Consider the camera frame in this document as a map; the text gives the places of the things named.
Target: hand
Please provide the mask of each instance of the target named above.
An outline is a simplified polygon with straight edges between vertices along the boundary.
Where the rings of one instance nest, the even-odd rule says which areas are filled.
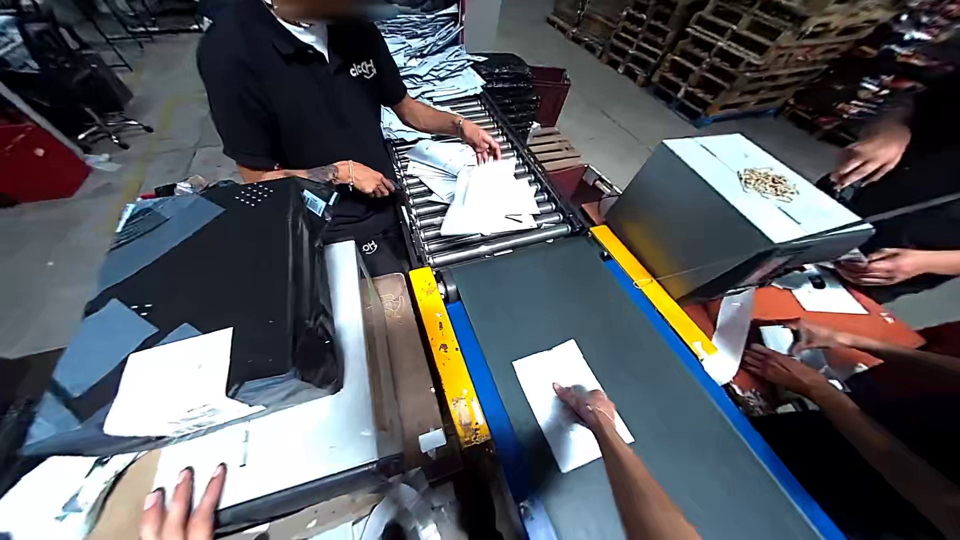
[[[193,471],[183,469],[170,508],[163,506],[163,490],[147,496],[140,518],[140,540],[213,540],[213,513],[224,491],[227,466],[219,465],[206,485],[197,508],[193,504]]]
[[[557,397],[572,408],[591,430],[597,431],[603,427],[613,428],[616,405],[610,401],[607,394],[600,390],[584,392],[582,388],[580,390],[573,386],[567,388],[555,382],[553,391],[557,392]]]
[[[491,158],[500,159],[500,144],[480,126],[464,120],[461,135],[464,142],[477,153],[477,163],[486,163]]]
[[[897,166],[910,143],[910,129],[898,123],[884,124],[876,133],[843,150],[840,164],[830,173],[837,189],[867,179],[876,182]]]
[[[756,343],[743,352],[743,369],[807,397],[824,385],[832,388],[827,378],[812,367]]]
[[[926,273],[929,253],[922,250],[885,248],[870,254],[866,264],[837,263],[835,266],[837,272],[853,284],[892,285]]]
[[[836,331],[803,319],[788,319],[774,321],[773,323],[786,326],[798,336],[790,347],[791,355],[798,355],[809,349],[833,349],[846,345],[847,334],[845,332]]]
[[[396,187],[387,177],[369,168],[353,162],[353,176],[350,176],[350,162],[337,162],[337,178],[335,184],[349,184],[353,179],[353,188],[370,195],[371,197],[389,197]]]

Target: embroidered logo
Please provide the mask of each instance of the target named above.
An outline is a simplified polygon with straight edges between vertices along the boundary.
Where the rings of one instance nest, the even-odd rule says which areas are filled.
[[[353,65],[350,69],[350,75],[353,77],[363,75],[364,79],[372,79],[373,76],[376,75],[376,67],[373,65],[372,60],[361,61]]]

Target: stacked pallets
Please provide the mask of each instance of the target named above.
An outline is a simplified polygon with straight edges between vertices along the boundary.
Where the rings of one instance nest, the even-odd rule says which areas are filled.
[[[603,62],[644,86],[707,0],[631,0],[604,48]]]
[[[774,111],[893,14],[855,0],[709,0],[662,59],[652,90],[697,124]]]
[[[557,0],[547,22],[563,32],[567,39],[599,57],[603,54],[604,46],[628,2],[629,0]]]

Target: black polo shirt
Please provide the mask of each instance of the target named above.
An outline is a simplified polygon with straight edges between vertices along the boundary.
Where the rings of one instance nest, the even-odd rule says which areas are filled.
[[[353,160],[395,180],[380,106],[406,96],[399,70],[371,23],[330,24],[328,31],[329,61],[261,0],[235,0],[216,12],[197,65],[224,154],[256,170]],[[340,190],[329,238],[363,238],[397,224],[393,197]]]

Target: barcode label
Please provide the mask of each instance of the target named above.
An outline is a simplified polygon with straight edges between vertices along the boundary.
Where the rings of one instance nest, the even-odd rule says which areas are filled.
[[[313,213],[319,215],[320,217],[324,217],[326,203],[323,199],[305,189],[303,191],[303,202],[306,204],[307,208],[313,211]]]

